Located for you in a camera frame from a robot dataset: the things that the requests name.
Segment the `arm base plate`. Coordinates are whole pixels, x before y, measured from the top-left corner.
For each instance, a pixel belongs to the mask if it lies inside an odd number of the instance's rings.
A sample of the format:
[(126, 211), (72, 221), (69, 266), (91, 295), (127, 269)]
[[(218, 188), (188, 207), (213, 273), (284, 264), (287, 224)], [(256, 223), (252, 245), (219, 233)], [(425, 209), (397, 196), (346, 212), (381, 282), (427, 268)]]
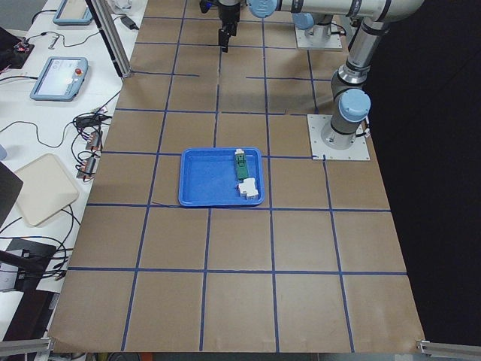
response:
[(331, 127), (331, 115), (308, 114), (308, 131), (312, 159), (369, 161), (367, 140), (361, 125), (355, 133), (342, 135)]
[(297, 47), (305, 50), (342, 51), (338, 30), (336, 23), (330, 26), (315, 25), (311, 29), (295, 28)]

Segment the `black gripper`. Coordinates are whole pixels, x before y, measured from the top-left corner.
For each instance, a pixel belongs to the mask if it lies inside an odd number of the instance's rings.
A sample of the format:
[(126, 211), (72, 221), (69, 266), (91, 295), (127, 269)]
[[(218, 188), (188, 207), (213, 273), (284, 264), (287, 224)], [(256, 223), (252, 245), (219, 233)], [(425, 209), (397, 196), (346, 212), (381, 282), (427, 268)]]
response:
[(231, 36), (237, 34), (237, 24), (240, 21), (241, 5), (218, 5), (218, 15), (222, 27), (218, 31), (218, 44), (223, 53), (228, 52), (228, 43)]

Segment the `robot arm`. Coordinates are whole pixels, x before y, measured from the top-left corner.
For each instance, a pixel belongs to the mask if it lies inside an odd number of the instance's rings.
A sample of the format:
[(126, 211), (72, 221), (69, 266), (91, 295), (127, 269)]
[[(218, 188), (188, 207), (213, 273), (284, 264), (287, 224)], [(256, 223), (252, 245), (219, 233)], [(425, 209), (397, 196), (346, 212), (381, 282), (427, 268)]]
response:
[(360, 17), (360, 28), (352, 38), (349, 55), (331, 79), (335, 111), (321, 131), (324, 144), (336, 150), (350, 148), (356, 131), (366, 119), (371, 100), (362, 87), (368, 78), (371, 59), (390, 24), (414, 14), (422, 1), (248, 1), (251, 14), (265, 19), (276, 11), (293, 15), (320, 14)]
[(314, 38), (330, 38), (333, 14), (296, 13), (292, 20), (297, 29), (303, 30), (306, 36)]

